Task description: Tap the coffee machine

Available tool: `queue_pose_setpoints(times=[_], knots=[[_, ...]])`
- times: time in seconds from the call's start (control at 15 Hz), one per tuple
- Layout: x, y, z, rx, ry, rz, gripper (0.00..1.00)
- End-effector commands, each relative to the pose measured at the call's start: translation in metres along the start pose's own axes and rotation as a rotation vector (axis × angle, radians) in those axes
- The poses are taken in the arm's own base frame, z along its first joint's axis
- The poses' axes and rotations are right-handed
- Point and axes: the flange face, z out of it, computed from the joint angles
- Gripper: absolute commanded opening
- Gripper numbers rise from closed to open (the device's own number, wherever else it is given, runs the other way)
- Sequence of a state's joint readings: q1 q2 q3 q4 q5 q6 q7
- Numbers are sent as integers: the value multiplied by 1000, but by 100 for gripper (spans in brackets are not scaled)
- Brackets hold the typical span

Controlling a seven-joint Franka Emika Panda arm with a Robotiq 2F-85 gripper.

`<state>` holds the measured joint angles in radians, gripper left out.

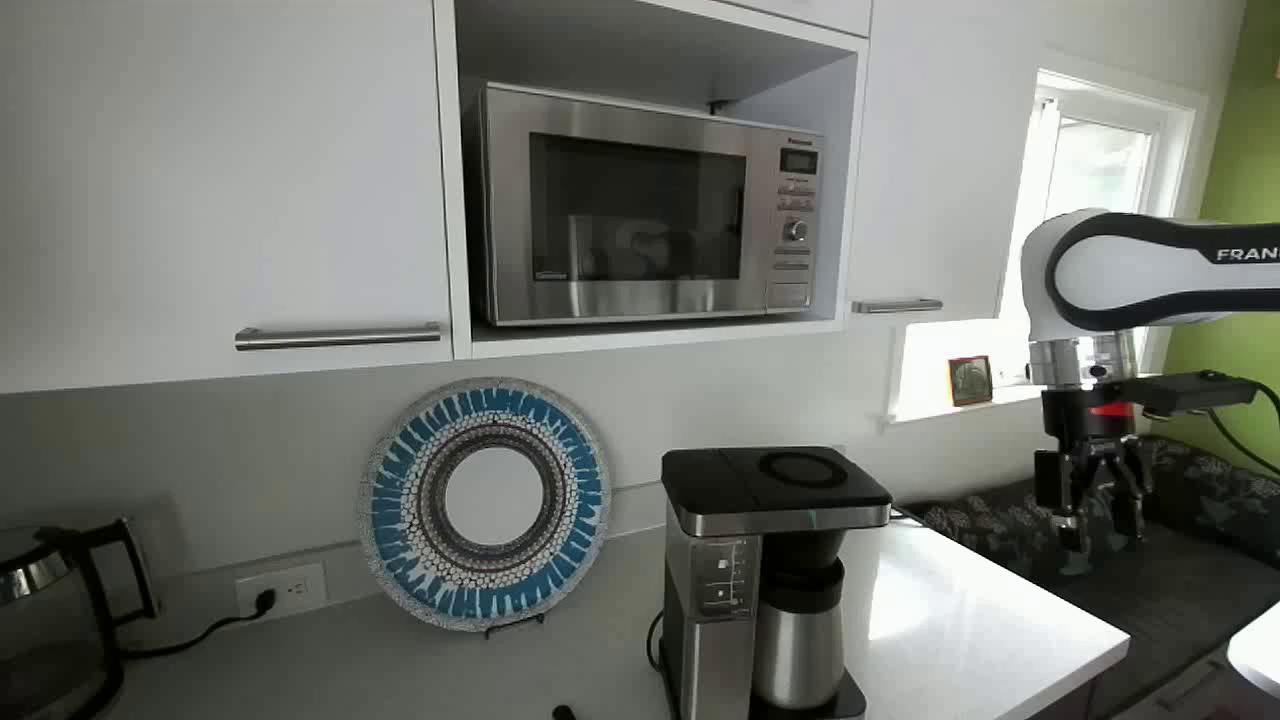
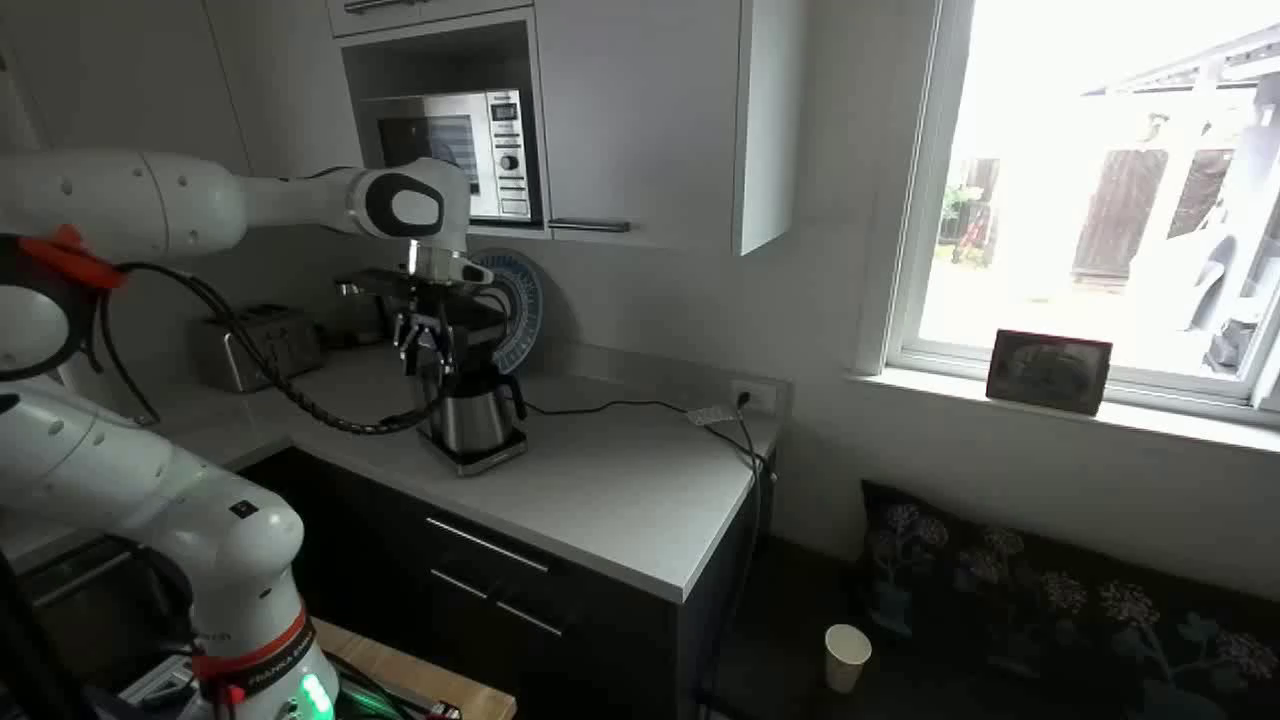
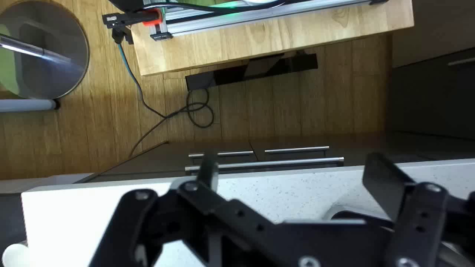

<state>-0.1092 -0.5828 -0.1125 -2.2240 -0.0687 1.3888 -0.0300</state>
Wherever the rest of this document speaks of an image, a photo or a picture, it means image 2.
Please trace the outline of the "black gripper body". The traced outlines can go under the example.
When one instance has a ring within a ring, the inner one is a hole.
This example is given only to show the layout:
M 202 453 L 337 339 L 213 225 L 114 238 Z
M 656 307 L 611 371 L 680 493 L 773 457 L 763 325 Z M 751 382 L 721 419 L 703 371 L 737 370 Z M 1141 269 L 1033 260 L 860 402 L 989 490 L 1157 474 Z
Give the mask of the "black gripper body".
M 373 301 L 379 331 L 390 339 L 407 375 L 484 375 L 488 307 L 464 283 L 359 269 L 337 279 L 344 301 Z

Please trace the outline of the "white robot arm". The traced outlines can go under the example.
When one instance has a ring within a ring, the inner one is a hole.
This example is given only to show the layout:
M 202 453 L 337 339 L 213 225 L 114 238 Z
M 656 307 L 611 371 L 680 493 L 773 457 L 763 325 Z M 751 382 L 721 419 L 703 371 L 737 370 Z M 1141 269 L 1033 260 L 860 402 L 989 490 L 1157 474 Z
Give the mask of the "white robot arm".
M 284 497 L 53 382 L 136 269 L 222 254 L 257 228 L 423 242 L 428 279 L 472 278 L 468 179 L 444 161 L 235 177 L 166 154 L 23 154 L 0 166 L 3 506 L 165 557 L 191 606 L 191 720 L 340 720 L 344 680 L 293 580 Z

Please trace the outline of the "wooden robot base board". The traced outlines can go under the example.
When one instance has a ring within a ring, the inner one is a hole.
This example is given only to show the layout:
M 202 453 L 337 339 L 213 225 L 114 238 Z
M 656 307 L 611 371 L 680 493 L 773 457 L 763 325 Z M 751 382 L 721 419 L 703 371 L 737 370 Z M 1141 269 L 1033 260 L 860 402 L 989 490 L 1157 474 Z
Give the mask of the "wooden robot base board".
M 472 675 L 460 675 L 451 669 L 439 669 L 430 662 L 418 662 L 413 654 L 366 639 L 326 619 L 315 623 L 315 639 L 326 658 L 344 662 L 390 695 L 405 695 L 413 705 L 444 701 L 460 711 L 460 720 L 517 720 L 517 701 L 492 684 L 479 684 Z

